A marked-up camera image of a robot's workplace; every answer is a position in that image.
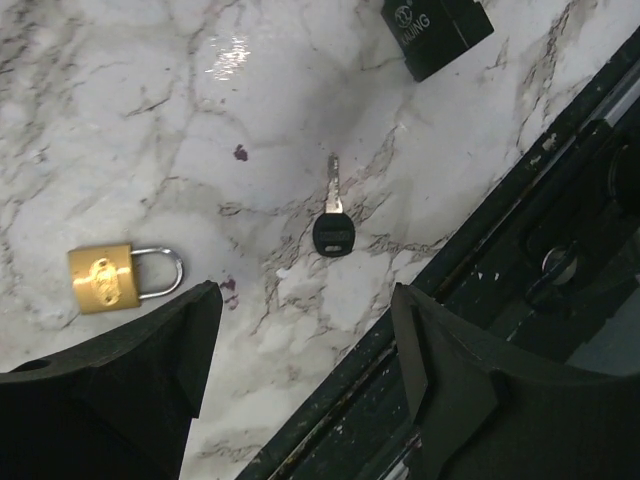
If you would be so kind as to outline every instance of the brass padlock body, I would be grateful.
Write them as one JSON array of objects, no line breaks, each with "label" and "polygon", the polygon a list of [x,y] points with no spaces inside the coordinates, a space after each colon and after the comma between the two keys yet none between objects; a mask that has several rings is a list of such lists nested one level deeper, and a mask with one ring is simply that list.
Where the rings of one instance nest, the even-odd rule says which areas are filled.
[{"label": "brass padlock body", "polygon": [[72,250],[69,252],[69,266],[81,313],[140,306],[131,245]]}]

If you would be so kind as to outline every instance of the scratched black edge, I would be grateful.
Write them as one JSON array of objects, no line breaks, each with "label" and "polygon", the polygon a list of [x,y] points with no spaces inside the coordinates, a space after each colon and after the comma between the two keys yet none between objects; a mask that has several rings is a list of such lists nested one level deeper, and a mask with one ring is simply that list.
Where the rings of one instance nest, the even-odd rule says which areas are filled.
[{"label": "scratched black edge", "polygon": [[[478,245],[486,240],[484,237],[487,232],[528,191],[528,187],[557,152],[543,148],[543,144],[553,135],[556,148],[569,141],[638,59],[640,29],[634,32],[504,177],[417,276],[414,286],[439,301],[446,299],[447,286],[454,283],[453,280],[465,269],[465,264],[472,260]],[[237,480],[303,478],[297,474],[298,470],[304,471],[305,480],[378,480],[403,456],[415,439],[415,432],[408,421],[402,382],[397,378],[399,375],[396,378],[384,376],[385,370],[397,370],[397,364],[393,326],[387,311],[256,455]],[[369,398],[376,398],[378,392],[372,390],[374,387],[386,390],[382,400],[394,399],[395,404],[391,408],[397,408],[404,415],[398,418],[397,415],[383,416],[381,412],[377,412],[377,415],[367,414],[376,411],[375,405],[367,404]],[[358,416],[360,418],[357,421],[364,423],[361,423],[355,435],[335,434],[341,425],[352,424],[354,417]],[[380,438],[371,435],[375,430],[395,433]],[[322,451],[323,454],[318,455],[316,451]],[[341,459],[345,457],[351,468],[341,471],[340,468],[344,467]],[[340,468],[331,468],[332,465],[340,465]],[[353,475],[354,471],[359,472],[357,476]]]}]

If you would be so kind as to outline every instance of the black metal frame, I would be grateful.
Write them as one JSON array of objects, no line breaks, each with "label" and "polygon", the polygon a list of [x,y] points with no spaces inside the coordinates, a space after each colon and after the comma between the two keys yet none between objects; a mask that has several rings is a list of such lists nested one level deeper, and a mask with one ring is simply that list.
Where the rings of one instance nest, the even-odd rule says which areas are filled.
[{"label": "black metal frame", "polygon": [[[640,29],[553,122],[427,265],[413,286],[446,305],[457,282],[500,233],[607,94],[640,59]],[[556,149],[549,151],[548,140]],[[238,480],[378,480],[417,441],[387,311],[240,474]]]}]

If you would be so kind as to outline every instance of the white logo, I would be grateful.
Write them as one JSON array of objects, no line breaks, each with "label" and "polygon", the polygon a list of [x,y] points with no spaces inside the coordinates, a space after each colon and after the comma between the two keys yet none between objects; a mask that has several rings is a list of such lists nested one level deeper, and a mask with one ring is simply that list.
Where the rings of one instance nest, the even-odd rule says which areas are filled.
[{"label": "white logo", "polygon": [[396,23],[400,28],[407,28],[413,20],[413,12],[407,5],[398,7],[396,10]]}]

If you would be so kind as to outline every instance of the padlock shackle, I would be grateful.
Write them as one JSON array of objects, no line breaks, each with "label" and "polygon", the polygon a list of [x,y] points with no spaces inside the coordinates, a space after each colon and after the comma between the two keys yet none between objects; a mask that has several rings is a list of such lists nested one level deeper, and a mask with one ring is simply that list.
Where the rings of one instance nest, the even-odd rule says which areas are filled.
[{"label": "padlock shackle", "polygon": [[140,256],[140,255],[149,255],[159,253],[162,255],[167,255],[173,259],[173,263],[176,267],[176,277],[171,284],[171,286],[167,287],[165,290],[161,290],[159,292],[150,292],[150,293],[142,293],[138,296],[140,300],[148,300],[149,298],[158,298],[164,297],[165,295],[169,295],[174,292],[182,283],[182,279],[184,278],[184,262],[180,258],[180,256],[171,250],[170,248],[165,247],[151,247],[151,248],[140,248],[138,250],[132,250],[131,256]]}]

